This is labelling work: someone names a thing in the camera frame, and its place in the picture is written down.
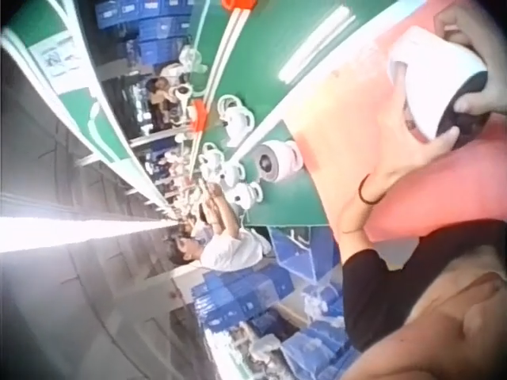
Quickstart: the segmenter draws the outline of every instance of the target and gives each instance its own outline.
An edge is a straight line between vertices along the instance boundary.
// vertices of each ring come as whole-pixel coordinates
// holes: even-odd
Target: green workbench
[[[225,66],[225,71],[216,90],[214,101],[224,94],[239,97],[250,109],[258,125],[273,108],[288,94],[298,81],[304,77],[331,50],[355,32],[364,23],[393,4],[394,0],[370,2],[349,1],[346,5],[356,16],[348,29],[338,35],[315,56],[305,70],[291,85],[278,79],[278,73],[288,58],[313,30],[329,16],[342,2],[336,0],[259,0],[250,14],[234,50]],[[197,22],[203,8],[193,15],[192,31],[197,31]],[[210,68],[218,50],[222,34],[227,26],[229,14],[221,9],[218,0],[212,0],[200,30],[197,49],[203,56],[203,63]],[[206,74],[193,75],[191,82],[196,89],[202,89],[208,78]],[[227,134],[220,123],[212,105],[207,127],[200,146],[205,142],[215,143],[230,158],[234,149],[227,149]],[[291,134],[280,122],[261,141],[269,139],[287,140]],[[254,162],[247,155],[242,159],[248,181],[258,177]],[[326,225],[327,219],[322,209],[317,190],[306,170],[277,184],[263,181],[262,203],[254,206],[246,216],[246,224],[264,226],[318,226]]]

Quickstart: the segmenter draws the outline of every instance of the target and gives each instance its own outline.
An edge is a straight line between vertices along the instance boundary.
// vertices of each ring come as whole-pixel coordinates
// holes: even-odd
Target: pink mat
[[[375,167],[376,117],[392,93],[389,48],[411,25],[433,30],[433,16],[449,2],[427,2],[291,104],[284,117],[335,231],[344,203]],[[370,238],[423,236],[456,222],[507,219],[505,123],[492,117],[480,139],[400,181],[368,221]]]

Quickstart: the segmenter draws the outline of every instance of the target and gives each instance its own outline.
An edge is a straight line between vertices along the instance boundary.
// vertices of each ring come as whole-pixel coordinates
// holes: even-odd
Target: poster
[[[88,86],[82,53],[67,30],[40,41],[29,50],[58,95]]]

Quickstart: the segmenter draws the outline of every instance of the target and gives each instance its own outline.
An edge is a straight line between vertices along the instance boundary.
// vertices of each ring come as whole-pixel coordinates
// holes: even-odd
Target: green sign
[[[72,0],[30,0],[2,33],[51,110],[119,177],[152,203],[170,206],[132,153],[102,92]]]

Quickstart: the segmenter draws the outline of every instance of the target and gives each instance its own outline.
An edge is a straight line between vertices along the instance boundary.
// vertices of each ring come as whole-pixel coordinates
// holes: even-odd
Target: black bracelet
[[[376,204],[380,203],[380,201],[383,200],[383,197],[386,195],[385,194],[382,195],[380,198],[378,198],[377,200],[375,200],[373,202],[370,202],[369,200],[366,200],[365,198],[363,198],[363,194],[361,194],[361,193],[363,191],[364,182],[366,182],[368,177],[370,177],[370,174],[367,174],[366,176],[364,176],[363,180],[360,182],[359,188],[357,189],[357,194],[359,195],[359,199],[361,200],[361,202],[366,203],[369,206],[375,206]]]

